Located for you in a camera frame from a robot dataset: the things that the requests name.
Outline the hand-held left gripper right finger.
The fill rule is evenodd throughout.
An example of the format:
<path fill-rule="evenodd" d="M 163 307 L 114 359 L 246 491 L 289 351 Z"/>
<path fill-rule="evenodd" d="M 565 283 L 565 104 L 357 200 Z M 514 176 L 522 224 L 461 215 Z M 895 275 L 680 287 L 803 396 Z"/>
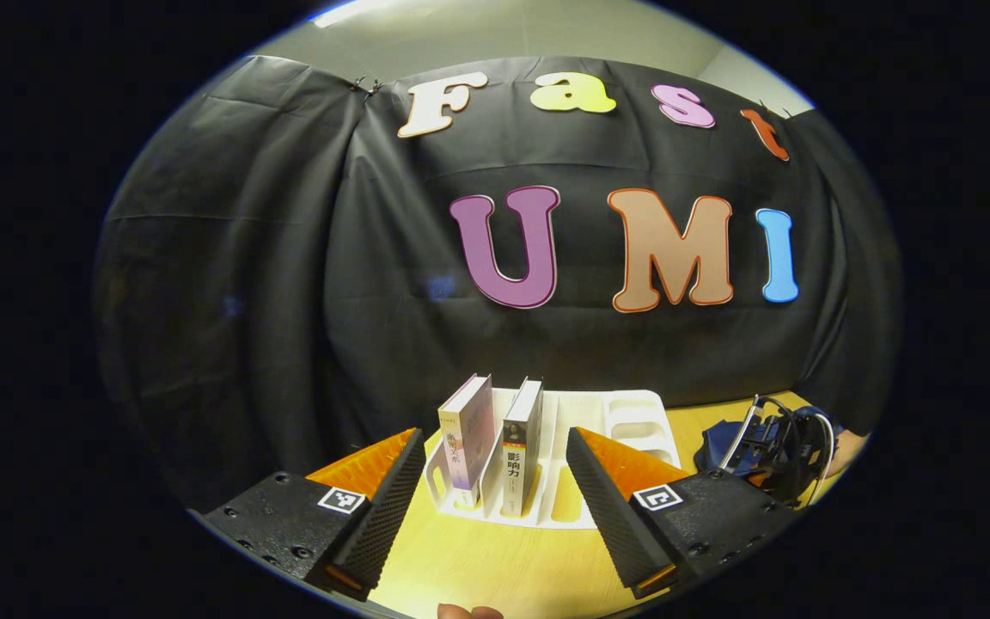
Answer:
<path fill-rule="evenodd" d="M 718 575 L 797 518 L 737 475 L 688 475 L 580 426 L 567 433 L 566 461 L 618 579 L 637 599 Z"/>

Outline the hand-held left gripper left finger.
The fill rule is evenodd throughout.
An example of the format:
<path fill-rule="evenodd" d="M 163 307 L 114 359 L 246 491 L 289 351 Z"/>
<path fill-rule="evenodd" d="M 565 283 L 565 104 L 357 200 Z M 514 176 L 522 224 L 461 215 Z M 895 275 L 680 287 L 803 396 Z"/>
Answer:
<path fill-rule="evenodd" d="M 313 474 L 279 471 L 203 519 L 279 572 L 365 602 L 423 474 L 424 440 L 408 428 Z"/>

